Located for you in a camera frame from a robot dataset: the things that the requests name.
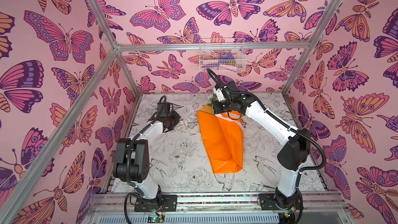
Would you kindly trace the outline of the white fake flower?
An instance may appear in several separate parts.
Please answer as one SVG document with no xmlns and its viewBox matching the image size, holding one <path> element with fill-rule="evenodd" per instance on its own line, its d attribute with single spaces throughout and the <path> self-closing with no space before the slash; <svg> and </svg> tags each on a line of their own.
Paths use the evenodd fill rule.
<svg viewBox="0 0 398 224">
<path fill-rule="evenodd" d="M 207 99 L 208 99 L 207 105 L 212 107 L 214 103 L 217 101 L 217 96 L 215 94 L 211 94 Z"/>
</svg>

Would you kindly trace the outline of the white ribbon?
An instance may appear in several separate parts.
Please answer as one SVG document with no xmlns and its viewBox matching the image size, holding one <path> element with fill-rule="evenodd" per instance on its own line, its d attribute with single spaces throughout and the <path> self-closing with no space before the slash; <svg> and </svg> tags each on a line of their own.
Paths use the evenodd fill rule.
<svg viewBox="0 0 398 224">
<path fill-rule="evenodd" d="M 210 123 L 211 120 L 215 120 L 216 123 L 219 124 L 224 124 L 226 125 L 227 122 L 233 123 L 234 126 L 236 125 L 237 127 L 240 127 L 240 129 L 243 131 L 245 128 L 245 123 L 242 120 L 242 114 L 238 113 L 237 111 L 232 111 L 232 112 L 227 112 L 227 113 L 222 113 L 222 114 L 213 114 L 213 113 L 208 113 L 204 111 L 198 111 L 195 113 L 196 120 L 190 121 L 189 119 L 183 119 L 181 118 L 180 123 L 182 125 L 185 125 L 186 129 L 189 132 L 192 133 L 197 133 L 199 134 L 199 131 L 195 129 L 195 126 L 191 126 L 190 123 L 196 123 L 199 124 L 200 120 L 199 117 L 202 117 L 204 120 L 204 123 Z"/>
</svg>

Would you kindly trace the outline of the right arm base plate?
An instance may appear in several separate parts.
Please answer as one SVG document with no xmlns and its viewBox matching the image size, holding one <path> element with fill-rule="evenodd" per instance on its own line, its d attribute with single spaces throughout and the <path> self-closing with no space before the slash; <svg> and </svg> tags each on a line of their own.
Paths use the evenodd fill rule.
<svg viewBox="0 0 398 224">
<path fill-rule="evenodd" d="M 258 195 L 257 203 L 261 206 L 263 211 L 288 212 L 303 209 L 303 204 L 298 194 L 294 194 L 291 197 L 286 197 L 274 192 L 263 193 Z"/>
</svg>

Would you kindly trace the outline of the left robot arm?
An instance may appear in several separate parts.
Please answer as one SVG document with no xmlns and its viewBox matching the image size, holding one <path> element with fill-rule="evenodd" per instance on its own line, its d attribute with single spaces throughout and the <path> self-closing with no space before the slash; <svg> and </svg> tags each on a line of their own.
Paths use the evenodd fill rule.
<svg viewBox="0 0 398 224">
<path fill-rule="evenodd" d="M 132 138 L 117 141 L 113 176 L 133 187 L 136 198 L 161 203 L 162 190 L 149 175 L 149 145 L 163 133 L 172 131 L 180 121 L 174 104 L 161 96 L 156 112 L 149 122 Z"/>
</svg>

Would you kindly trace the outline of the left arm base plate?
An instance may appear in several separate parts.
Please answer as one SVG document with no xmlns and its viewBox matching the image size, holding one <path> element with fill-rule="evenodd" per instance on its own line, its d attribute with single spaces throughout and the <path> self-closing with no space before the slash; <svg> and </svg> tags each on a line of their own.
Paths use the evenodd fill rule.
<svg viewBox="0 0 398 224">
<path fill-rule="evenodd" d="M 177 195 L 163 195 L 162 198 L 152 200 L 137 199 L 135 202 L 135 212 L 175 212 L 177 208 Z"/>
</svg>

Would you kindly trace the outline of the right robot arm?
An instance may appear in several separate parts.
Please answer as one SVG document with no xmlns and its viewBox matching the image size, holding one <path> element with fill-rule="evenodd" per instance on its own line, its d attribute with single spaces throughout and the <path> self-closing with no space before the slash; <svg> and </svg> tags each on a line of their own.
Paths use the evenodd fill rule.
<svg viewBox="0 0 398 224">
<path fill-rule="evenodd" d="M 285 122 L 261 100 L 252 93 L 238 91 L 233 83 L 224 84 L 216 81 L 214 93 L 217 101 L 213 104 L 216 114 L 237 111 L 243 116 L 256 121 L 266 131 L 274 136 L 282 147 L 277 155 L 277 160 L 282 166 L 280 181 L 275 189 L 273 202 L 279 209 L 299 207 L 302 195 L 299 190 L 301 175 L 304 171 L 319 170 L 326 166 L 326 155 L 322 148 L 311 139 L 309 130 L 298 129 Z M 305 166 L 309 156 L 310 146 L 320 152 L 322 162 L 317 166 Z"/>
</svg>

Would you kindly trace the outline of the orange wrapping paper sheet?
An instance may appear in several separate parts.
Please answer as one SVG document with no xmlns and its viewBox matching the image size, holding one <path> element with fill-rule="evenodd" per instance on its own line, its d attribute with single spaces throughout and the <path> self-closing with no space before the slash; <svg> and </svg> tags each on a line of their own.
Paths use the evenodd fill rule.
<svg viewBox="0 0 398 224">
<path fill-rule="evenodd" d="M 215 114 L 212 107 L 207 104 L 198 111 Z M 230 122 L 224 125 L 216 123 L 215 120 L 204 123 L 202 117 L 199 117 L 199 120 L 202 141 L 213 173 L 241 171 L 244 160 L 244 131 Z"/>
</svg>

